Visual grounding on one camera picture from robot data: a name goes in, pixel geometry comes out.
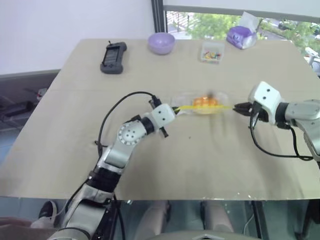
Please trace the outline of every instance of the colorful candy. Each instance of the colorful candy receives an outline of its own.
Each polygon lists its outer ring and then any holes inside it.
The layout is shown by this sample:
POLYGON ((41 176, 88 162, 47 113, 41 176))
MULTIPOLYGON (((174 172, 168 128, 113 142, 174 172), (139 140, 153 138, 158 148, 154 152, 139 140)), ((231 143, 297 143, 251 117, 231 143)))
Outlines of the colorful candy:
POLYGON ((218 52, 210 52, 210 51, 207 51, 207 52, 203 55, 203 58, 209 59, 209 60, 212 60, 212 59, 220 60, 220 57, 221 57, 221 54, 220 54, 220 53, 218 53, 218 52))

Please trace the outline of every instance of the green foliage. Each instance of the green foliage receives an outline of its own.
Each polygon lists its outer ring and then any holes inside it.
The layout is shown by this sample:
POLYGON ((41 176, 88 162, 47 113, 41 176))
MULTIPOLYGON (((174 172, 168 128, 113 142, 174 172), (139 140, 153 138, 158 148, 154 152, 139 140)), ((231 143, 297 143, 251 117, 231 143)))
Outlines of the green foliage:
POLYGON ((291 40, 294 45, 300 50, 302 54, 305 54, 305 48, 310 47, 316 52, 320 53, 320 41, 314 39, 314 29, 311 28, 310 22, 299 22, 297 25, 291 24, 290 29, 280 30, 279 28, 272 27, 266 22, 262 22, 261 29, 277 34, 285 39, 291 40))
POLYGON ((296 27, 296 24, 292 21, 284 21, 284 22, 282 22, 282 25, 290 30, 293 30, 296 27))
POLYGON ((259 32, 256 34, 256 36, 257 36, 258 40, 266 40, 266 37, 259 32))
POLYGON ((223 40, 231 27, 238 24, 240 16, 195 13, 190 24, 192 29, 187 29, 187 33, 193 39, 215 39, 223 40))
POLYGON ((281 37, 283 37, 283 38, 286 37, 284 31, 280 30, 279 28, 275 28, 275 27, 273 27, 271 24, 266 23, 266 22, 264 22, 264 21, 261 22, 260 28, 261 28, 262 30, 265 30, 265 31, 268 31, 268 32, 277 34, 277 35, 279 35, 279 36, 281 36, 281 37))

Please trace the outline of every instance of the black cable wire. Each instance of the black cable wire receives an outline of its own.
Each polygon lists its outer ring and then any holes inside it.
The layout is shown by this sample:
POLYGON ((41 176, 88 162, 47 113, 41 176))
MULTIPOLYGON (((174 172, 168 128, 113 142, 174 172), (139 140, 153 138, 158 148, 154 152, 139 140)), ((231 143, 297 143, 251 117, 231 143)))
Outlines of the black cable wire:
POLYGON ((116 195, 113 195, 113 199, 114 199, 115 207, 116 207, 116 210, 118 212, 118 216, 119 216, 119 220, 120 220, 122 240, 126 240, 126 231, 125 231, 124 219, 122 218, 121 210, 120 210, 116 195))
POLYGON ((255 108, 255 106, 252 106, 252 112, 251 112, 251 116, 250 116, 250 121, 249 121, 249 128, 250 128, 250 133, 251 133, 251 137, 252 137, 252 140, 253 140, 253 143, 254 145, 260 149, 262 152, 264 152, 265 154, 268 154, 270 156, 274 156, 274 157, 279 157, 279 158, 299 158, 303 161, 310 161, 313 159, 312 156, 300 156, 299 153, 298 153, 298 148, 297 148, 297 136, 296 136, 296 133, 295 133, 295 130, 290 127, 290 130, 292 132, 292 137, 293 137, 293 148, 294 148, 294 152, 296 155, 281 155, 281 154, 275 154, 275 153, 271 153, 271 152, 268 152, 266 150, 264 150, 257 142, 256 140, 256 136, 255 136, 255 133, 254 133, 254 127, 253 127, 253 118, 254 118, 254 115, 256 114, 256 110, 254 111, 253 109, 255 108))
POLYGON ((299 152, 298 152, 298 147, 297 147, 297 136, 296 136, 296 132, 295 130, 293 129, 293 127, 291 126, 288 126, 289 129, 291 130, 291 133, 292 133, 292 138, 293 138, 293 149, 294 149, 294 152, 295 154, 299 157, 299 159, 303 160, 303 161, 311 161, 313 160, 314 158, 312 156, 307 156, 307 157, 304 157, 304 156, 300 156, 299 152))
MULTIPOLYGON (((99 145, 99 143, 98 143, 97 140, 94 141, 94 144, 97 145, 97 146, 99 145)), ((108 147, 108 145, 103 145, 103 144, 101 144, 101 143, 100 143, 100 145, 101 145, 103 148, 107 148, 107 147, 108 147)))
POLYGON ((102 120, 101 127, 100 127, 100 130, 99 130, 98 140, 96 141, 99 158, 102 156, 102 153, 103 153, 103 146, 102 146, 102 144, 101 144, 101 137, 102 137, 102 132, 103 132, 103 129, 104 129, 104 126, 105 126, 105 123, 106 123, 107 118, 108 118, 109 115, 112 113, 112 111, 113 111, 123 100, 125 100, 126 98, 128 98, 128 97, 130 97, 130 96, 132 96, 132 95, 135 95, 135 94, 146 94, 146 95, 149 95, 149 96, 151 96, 151 97, 154 97, 153 94, 151 94, 150 92, 147 92, 147 91, 134 91, 134 92, 131 92, 131 93, 125 95, 125 96, 122 97, 115 105, 113 105, 113 107, 109 110, 109 112, 104 116, 104 118, 103 118, 103 120, 102 120))
POLYGON ((80 189, 82 188, 82 186, 87 182, 87 179, 78 187, 78 189, 72 194, 72 196, 69 198, 69 200, 66 202, 66 205, 64 207, 64 212, 67 213, 68 212, 68 208, 69 205, 71 203, 71 201, 74 199, 74 197, 76 196, 76 194, 80 191, 80 189))

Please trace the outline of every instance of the beige tabletop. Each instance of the beige tabletop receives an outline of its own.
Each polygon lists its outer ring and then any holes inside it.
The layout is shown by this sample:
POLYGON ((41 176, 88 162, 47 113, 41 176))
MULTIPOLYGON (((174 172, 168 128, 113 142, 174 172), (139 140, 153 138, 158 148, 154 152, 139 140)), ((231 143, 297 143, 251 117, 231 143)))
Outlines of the beige tabletop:
MULTIPOLYGON (((164 56, 151 53, 146 40, 125 42, 119 75, 100 72, 107 39, 78 44, 1 165, 1 196, 69 198, 95 166, 94 140, 104 115, 133 91, 149 91, 170 103, 184 92, 211 89, 241 103, 255 84, 265 81, 288 102, 320 99, 320 80, 289 41, 259 41, 247 50, 226 43, 219 65, 198 60, 201 41, 178 40, 164 56)), ((107 121, 103 144, 114 141, 123 122, 149 112, 148 100, 133 96, 117 107, 107 121)), ((262 153, 253 144, 248 122, 232 110, 177 117, 166 127, 169 137, 152 134, 136 147, 116 189, 118 198, 320 198, 317 164, 262 153)), ((296 132, 299 150, 309 155, 301 131, 296 132)), ((256 137, 266 150, 293 154, 290 131, 259 123, 256 137)))

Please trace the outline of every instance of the purple tissue box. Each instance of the purple tissue box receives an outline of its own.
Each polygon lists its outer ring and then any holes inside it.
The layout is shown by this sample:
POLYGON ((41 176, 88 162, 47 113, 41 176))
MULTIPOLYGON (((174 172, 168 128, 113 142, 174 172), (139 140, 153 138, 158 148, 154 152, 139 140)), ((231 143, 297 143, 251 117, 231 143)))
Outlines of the purple tissue box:
POLYGON ((226 40, 238 49, 247 49, 252 47, 257 41, 257 34, 244 26, 231 27, 226 40))

